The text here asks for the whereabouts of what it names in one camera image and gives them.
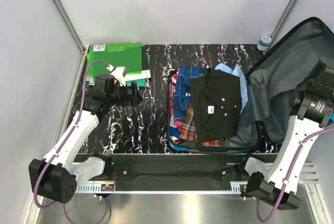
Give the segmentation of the blue suitcase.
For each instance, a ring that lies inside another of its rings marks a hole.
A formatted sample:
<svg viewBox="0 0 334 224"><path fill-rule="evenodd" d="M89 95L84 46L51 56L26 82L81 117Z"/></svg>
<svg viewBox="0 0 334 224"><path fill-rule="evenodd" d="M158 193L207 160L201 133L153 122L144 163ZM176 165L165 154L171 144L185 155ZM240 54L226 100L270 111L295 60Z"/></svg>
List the blue suitcase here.
<svg viewBox="0 0 334 224"><path fill-rule="evenodd" d="M333 68L333 31L319 18L298 23L281 38L248 72L248 102L241 113L237 134L224 138L223 147L204 147L180 139L181 132L172 126L169 95L166 113L170 146L188 152L248 151L263 138L281 143L288 130L290 112L297 96L296 87L321 60ZM171 70L168 81L176 78Z"/></svg>

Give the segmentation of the blue plaid shirt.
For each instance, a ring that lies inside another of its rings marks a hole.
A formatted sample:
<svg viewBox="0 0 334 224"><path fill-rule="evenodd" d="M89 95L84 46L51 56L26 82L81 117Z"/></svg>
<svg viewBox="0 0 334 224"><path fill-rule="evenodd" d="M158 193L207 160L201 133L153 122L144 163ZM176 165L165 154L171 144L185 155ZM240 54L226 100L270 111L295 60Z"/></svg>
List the blue plaid shirt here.
<svg viewBox="0 0 334 224"><path fill-rule="evenodd" d="M190 92L190 80L198 78L200 75L207 73L207 68L196 66L181 66L175 84L173 94L174 120L184 122L185 116L192 100Z"/></svg>

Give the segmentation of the pink camouflage shirt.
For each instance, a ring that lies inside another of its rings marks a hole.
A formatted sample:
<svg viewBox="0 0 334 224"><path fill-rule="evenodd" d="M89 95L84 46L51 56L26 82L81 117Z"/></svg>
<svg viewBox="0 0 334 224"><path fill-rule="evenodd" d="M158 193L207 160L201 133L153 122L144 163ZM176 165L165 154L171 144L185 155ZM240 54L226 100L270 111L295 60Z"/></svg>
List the pink camouflage shirt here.
<svg viewBox="0 0 334 224"><path fill-rule="evenodd" d="M186 85L188 84L186 77L186 67L182 66L175 73L176 78L172 77L169 84L169 102L172 126L181 132L182 125L187 112Z"/></svg>

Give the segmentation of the brown plaid shirt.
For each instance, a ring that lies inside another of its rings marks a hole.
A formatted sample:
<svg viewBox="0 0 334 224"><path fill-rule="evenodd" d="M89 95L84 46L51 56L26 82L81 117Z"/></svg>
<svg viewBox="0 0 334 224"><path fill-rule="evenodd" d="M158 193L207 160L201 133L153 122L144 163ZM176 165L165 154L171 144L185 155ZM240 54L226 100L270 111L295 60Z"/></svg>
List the brown plaid shirt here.
<svg viewBox="0 0 334 224"><path fill-rule="evenodd" d="M186 116L183 122L180 139L192 143L199 144L204 147L223 147L224 139L210 140L207 142L200 143L196 128L196 119L192 103L189 104Z"/></svg>

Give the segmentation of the light blue shirt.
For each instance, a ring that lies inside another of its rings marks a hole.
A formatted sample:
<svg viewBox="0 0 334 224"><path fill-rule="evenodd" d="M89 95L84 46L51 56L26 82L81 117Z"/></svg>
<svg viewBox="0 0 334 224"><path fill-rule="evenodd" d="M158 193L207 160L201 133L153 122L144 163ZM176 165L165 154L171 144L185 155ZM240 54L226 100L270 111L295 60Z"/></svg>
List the light blue shirt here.
<svg viewBox="0 0 334 224"><path fill-rule="evenodd" d="M248 102L248 91L247 91L247 81L246 77L239 66L239 64L235 64L234 69L228 67L227 65L220 63L218 64L215 68L215 70L220 70L225 73L234 75L239 78L240 80L240 91L241 91L241 100L242 100L242 108L241 108L241 113L243 112L247 102Z"/></svg>

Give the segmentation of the black shirt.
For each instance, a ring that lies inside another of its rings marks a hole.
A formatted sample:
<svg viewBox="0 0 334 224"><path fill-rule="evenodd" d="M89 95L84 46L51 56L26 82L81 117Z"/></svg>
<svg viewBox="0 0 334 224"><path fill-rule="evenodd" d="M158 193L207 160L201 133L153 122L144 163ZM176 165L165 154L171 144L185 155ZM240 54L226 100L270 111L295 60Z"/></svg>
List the black shirt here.
<svg viewBox="0 0 334 224"><path fill-rule="evenodd" d="M189 86L199 142L235 136L242 109L240 78L209 69L190 79Z"/></svg>

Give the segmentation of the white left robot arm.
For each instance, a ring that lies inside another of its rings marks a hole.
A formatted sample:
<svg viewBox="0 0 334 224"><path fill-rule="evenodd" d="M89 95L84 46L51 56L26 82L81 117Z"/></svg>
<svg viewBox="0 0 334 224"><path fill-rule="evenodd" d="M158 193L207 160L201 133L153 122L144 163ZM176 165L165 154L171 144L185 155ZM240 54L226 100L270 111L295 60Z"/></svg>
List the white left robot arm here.
<svg viewBox="0 0 334 224"><path fill-rule="evenodd" d="M109 179L113 168L106 155L92 155L78 165L74 164L74 160L111 106L136 107L141 102L136 82L128 86L111 74L99 75L93 88L84 88L80 109L68 129L42 159L33 159L29 164L35 204L44 207L38 202L38 196L66 204L76 188L91 178Z"/></svg>

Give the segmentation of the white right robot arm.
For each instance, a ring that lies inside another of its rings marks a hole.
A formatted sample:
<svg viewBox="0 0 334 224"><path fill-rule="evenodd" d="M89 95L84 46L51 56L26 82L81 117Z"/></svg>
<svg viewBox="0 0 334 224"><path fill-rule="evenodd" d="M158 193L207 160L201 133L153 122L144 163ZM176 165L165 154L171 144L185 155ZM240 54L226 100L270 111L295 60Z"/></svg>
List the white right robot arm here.
<svg viewBox="0 0 334 224"><path fill-rule="evenodd" d="M295 194L302 167L333 115L333 68L319 60L296 90L288 130L272 166L250 156L237 167L238 177L248 180L245 193L279 210L300 205Z"/></svg>

